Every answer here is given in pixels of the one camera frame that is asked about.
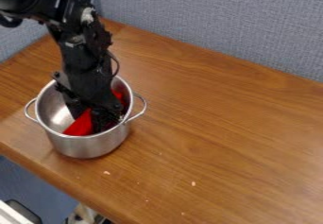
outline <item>wooden table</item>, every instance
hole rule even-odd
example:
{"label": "wooden table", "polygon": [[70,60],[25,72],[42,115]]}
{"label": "wooden table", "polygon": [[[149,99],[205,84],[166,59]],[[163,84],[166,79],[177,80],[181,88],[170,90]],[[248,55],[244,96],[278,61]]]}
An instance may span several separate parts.
{"label": "wooden table", "polygon": [[0,153],[117,223],[322,223],[322,83],[105,22],[150,102],[126,142],[73,159],[26,118],[59,69],[47,36],[0,66]]}

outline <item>red cloth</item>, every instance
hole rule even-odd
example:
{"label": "red cloth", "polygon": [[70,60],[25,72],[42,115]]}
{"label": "red cloth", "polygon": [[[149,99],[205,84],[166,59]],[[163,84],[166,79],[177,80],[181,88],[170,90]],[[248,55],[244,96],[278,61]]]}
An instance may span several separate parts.
{"label": "red cloth", "polygon": [[[123,95],[119,92],[113,91],[122,104],[126,106],[126,102],[123,100]],[[91,122],[91,109],[89,108],[81,117],[75,120],[75,122],[66,129],[63,134],[70,136],[87,136],[94,134],[94,127]]]}

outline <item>stainless steel pot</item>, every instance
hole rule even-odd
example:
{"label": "stainless steel pot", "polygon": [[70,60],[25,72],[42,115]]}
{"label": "stainless steel pot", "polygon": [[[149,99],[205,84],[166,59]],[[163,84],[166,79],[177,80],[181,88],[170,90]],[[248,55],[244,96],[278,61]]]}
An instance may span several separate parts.
{"label": "stainless steel pot", "polygon": [[[53,80],[41,91],[38,97],[26,105],[26,116],[34,120],[45,129],[55,149],[65,155],[89,159],[103,156],[111,152],[126,140],[130,131],[130,123],[145,114],[147,109],[146,99],[131,91],[127,82],[115,77],[113,80],[113,89],[123,94],[127,113],[123,121],[113,129],[89,136],[70,136],[63,131],[75,121],[63,96],[55,89],[57,82]],[[143,110],[134,116],[130,116],[134,105],[134,97],[143,101]],[[29,109],[35,103],[35,119],[29,114]]]}

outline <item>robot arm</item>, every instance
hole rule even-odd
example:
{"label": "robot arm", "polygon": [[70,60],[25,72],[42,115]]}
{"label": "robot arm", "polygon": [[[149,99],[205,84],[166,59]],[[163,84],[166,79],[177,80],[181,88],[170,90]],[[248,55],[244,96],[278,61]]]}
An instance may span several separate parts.
{"label": "robot arm", "polygon": [[19,26],[23,19],[45,24],[62,53],[62,71],[54,73],[58,90],[75,118],[91,108],[95,132],[118,123],[123,105],[111,91],[113,72],[105,30],[91,0],[0,0],[0,25]]}

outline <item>pot handle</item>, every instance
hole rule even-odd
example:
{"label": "pot handle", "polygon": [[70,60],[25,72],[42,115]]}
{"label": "pot handle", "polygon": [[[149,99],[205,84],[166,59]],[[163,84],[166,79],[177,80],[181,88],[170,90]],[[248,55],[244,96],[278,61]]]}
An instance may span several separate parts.
{"label": "pot handle", "polygon": [[33,117],[30,116],[30,114],[29,114],[29,109],[30,109],[31,105],[35,103],[35,101],[37,101],[37,98],[34,98],[34,99],[27,103],[27,105],[26,105],[26,109],[25,109],[25,112],[26,112],[26,116],[27,116],[27,118],[31,119],[34,122],[38,123],[38,120],[37,120],[35,118],[33,118]]}
{"label": "pot handle", "polygon": [[134,93],[134,95],[143,101],[145,108],[143,108],[143,110],[138,114],[135,114],[134,116],[130,117],[130,119],[126,121],[126,124],[130,121],[135,120],[135,118],[138,118],[141,115],[143,115],[145,112],[147,111],[147,100],[146,100],[146,98],[143,98],[138,93]]}

